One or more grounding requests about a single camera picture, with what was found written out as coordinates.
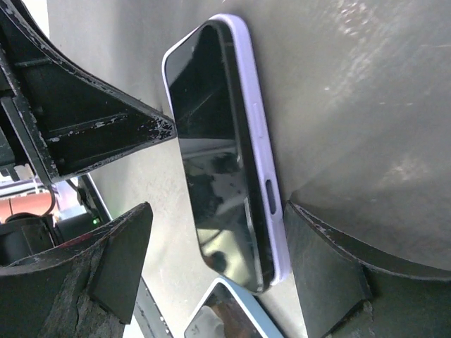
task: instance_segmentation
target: power button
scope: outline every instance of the power button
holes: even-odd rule
[[[253,113],[254,113],[254,121],[256,124],[257,136],[260,139],[264,138],[264,115],[263,111],[260,109],[260,105],[255,103],[252,105]]]

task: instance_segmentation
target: smartphone screen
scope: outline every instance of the smartphone screen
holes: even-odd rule
[[[201,26],[165,73],[202,257],[261,292],[274,267],[228,26]]]
[[[185,331],[185,338],[261,338],[223,284],[218,283]]]

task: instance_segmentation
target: smartphone frame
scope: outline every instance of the smartphone frame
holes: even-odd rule
[[[230,37],[232,39],[230,48],[233,49],[237,64],[237,76],[239,77],[239,84],[241,86],[242,100],[246,112],[246,124],[252,145],[254,165],[257,169],[261,202],[264,207],[266,228],[268,230],[269,243],[273,256],[274,276],[271,280],[271,285],[275,285],[286,279],[290,274],[291,264],[288,243],[285,236],[285,226],[283,224],[282,203],[280,202],[276,169],[274,167],[252,42],[245,22],[236,15],[218,14],[211,17],[209,21],[225,24],[230,31]],[[172,46],[163,57],[161,72],[172,114],[174,112],[166,79],[166,60],[200,27],[191,31],[191,33]],[[270,203],[270,197],[268,196],[267,182],[270,184],[269,189],[272,190],[272,203]]]
[[[273,321],[266,314],[265,310],[261,307],[259,302],[255,299],[252,294],[250,294],[246,289],[242,288],[240,285],[235,284],[234,282],[227,280],[224,277],[217,277],[209,286],[205,294],[202,296],[202,299],[197,304],[195,310],[193,311],[188,323],[186,324],[185,331],[183,336],[185,336],[185,332],[190,326],[191,322],[194,320],[194,317],[199,312],[201,307],[206,303],[209,299],[213,291],[215,290],[218,284],[222,284],[227,290],[232,294],[233,298],[237,301],[240,308],[244,311],[246,316],[250,319],[251,323],[259,334],[263,338],[283,338],[283,335],[280,333],[279,329],[273,323]]]

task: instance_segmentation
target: smartphone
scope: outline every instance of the smartphone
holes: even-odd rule
[[[216,278],[192,314],[185,338],[283,338],[258,301],[239,285]]]
[[[202,258],[260,293],[291,271],[249,31],[218,14],[162,63]]]

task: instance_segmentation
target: scratched surface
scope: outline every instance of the scratched surface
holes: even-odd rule
[[[165,112],[165,51],[215,13],[242,16],[254,42],[283,198],[390,254],[445,269],[451,268],[450,11],[446,0],[49,0],[51,38],[63,52]],[[113,208],[171,199],[177,206],[167,204],[165,217],[185,225],[165,238],[194,250],[185,186],[175,178],[183,175],[180,155],[171,142],[160,148],[166,158],[150,149],[147,158],[140,153],[121,167],[113,163],[95,178]],[[143,179],[157,171],[158,180]],[[114,173],[129,178],[116,182]],[[141,182],[131,183],[133,176]],[[158,247],[167,250],[161,259],[176,259]],[[193,263],[180,271],[200,269]],[[187,287],[208,285],[193,278]],[[165,296],[176,303],[180,294]],[[184,313],[195,301],[187,303]],[[276,311],[291,337],[301,330],[299,318],[289,320],[296,311]]]

